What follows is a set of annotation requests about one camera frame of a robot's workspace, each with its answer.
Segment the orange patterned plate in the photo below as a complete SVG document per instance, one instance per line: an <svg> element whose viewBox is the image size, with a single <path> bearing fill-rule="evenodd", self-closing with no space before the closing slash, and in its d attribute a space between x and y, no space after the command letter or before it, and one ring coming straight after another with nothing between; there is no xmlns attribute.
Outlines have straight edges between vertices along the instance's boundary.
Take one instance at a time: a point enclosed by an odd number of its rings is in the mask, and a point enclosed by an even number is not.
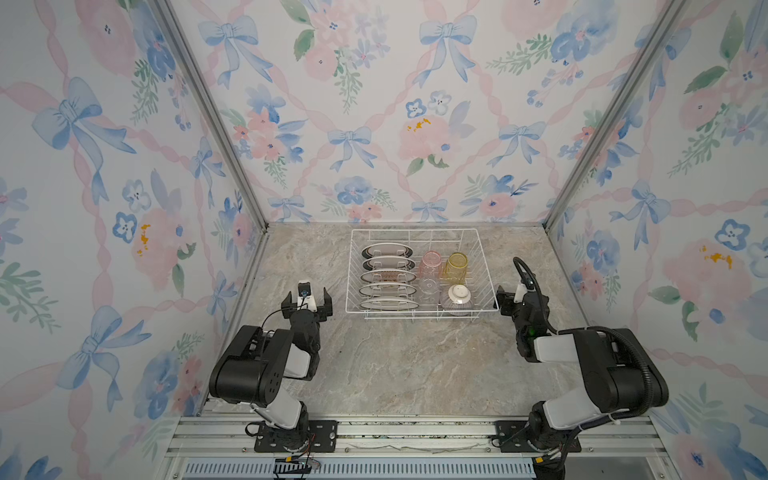
<svg viewBox="0 0 768 480"><path fill-rule="evenodd" d="M412 271L395 268L382 268L366 271L360 276L360 279L367 283L394 282L409 284L416 278L416 274Z"/></svg>

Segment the green rimmed plate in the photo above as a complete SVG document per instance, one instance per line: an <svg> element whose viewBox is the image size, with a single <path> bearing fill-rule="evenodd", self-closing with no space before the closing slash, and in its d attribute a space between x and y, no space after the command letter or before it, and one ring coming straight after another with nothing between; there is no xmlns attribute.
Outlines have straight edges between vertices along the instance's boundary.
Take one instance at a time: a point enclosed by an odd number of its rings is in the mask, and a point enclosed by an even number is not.
<svg viewBox="0 0 768 480"><path fill-rule="evenodd" d="M410 271L416 266L416 263L412 259L403 256L382 255L364 260L362 266L367 271L379 269L398 269Z"/></svg>
<svg viewBox="0 0 768 480"><path fill-rule="evenodd" d="M381 256L399 256L410 258L413 255L413 249L402 243L379 242L364 247L361 251L361 255L365 259Z"/></svg>

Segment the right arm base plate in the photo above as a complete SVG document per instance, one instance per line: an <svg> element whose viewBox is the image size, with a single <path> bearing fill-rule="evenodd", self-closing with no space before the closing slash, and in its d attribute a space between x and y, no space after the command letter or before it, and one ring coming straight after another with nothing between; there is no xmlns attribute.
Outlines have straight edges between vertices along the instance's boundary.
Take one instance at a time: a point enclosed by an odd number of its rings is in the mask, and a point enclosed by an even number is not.
<svg viewBox="0 0 768 480"><path fill-rule="evenodd" d="M567 439L567 431L539 432L523 420L499 420L494 423L495 434L490 443L502 453L546 454L558 451Z"/></svg>

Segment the white wire dish rack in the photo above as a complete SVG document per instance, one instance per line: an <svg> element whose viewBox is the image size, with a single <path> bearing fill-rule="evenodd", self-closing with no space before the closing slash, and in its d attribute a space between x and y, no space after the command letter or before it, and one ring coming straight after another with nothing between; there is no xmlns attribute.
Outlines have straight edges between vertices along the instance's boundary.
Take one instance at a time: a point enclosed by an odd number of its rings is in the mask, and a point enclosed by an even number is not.
<svg viewBox="0 0 768 480"><path fill-rule="evenodd" d="M475 320L496 313L475 228L354 229L345 310L367 320Z"/></svg>

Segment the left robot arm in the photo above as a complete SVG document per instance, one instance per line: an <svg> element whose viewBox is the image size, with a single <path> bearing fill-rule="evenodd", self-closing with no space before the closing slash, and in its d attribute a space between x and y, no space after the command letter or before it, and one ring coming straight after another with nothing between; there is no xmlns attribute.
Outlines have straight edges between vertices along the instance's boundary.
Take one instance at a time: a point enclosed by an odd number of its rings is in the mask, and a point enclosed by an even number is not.
<svg viewBox="0 0 768 480"><path fill-rule="evenodd" d="M240 327L216 362L208 392L226 403L246 404L261 418L257 452L308 452L316 441L306 405L282 387L285 379L310 381L320 364L320 324L333 316L331 295L318 303L311 284L297 286L298 301L289 293L277 311L287 329L267 331L263 325Z"/></svg>

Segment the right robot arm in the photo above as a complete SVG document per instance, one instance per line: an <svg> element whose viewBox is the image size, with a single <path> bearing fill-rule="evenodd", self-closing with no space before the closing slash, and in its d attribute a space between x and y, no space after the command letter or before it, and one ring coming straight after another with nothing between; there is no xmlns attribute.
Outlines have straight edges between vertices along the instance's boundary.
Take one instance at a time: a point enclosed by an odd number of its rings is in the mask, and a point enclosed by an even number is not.
<svg viewBox="0 0 768 480"><path fill-rule="evenodd" d="M520 284L516 292L499 287L496 303L512 319L518 354L528 363L572 363L582 383L558 398L532 407L519 432L499 440L547 451L575 449L572 436L607 423L644 415L666 405L669 387L634 333L626 328L583 327L552 333L549 298Z"/></svg>

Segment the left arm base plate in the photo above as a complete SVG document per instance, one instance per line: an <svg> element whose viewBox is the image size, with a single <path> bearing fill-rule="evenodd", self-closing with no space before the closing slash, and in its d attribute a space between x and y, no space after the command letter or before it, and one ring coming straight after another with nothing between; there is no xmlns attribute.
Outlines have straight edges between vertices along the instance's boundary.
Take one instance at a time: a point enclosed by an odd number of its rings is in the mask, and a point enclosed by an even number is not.
<svg viewBox="0 0 768 480"><path fill-rule="evenodd" d="M335 420L300 422L292 430L270 427L265 423L258 423L258 426L255 433L250 433L256 453L333 453L336 450L339 423Z"/></svg>

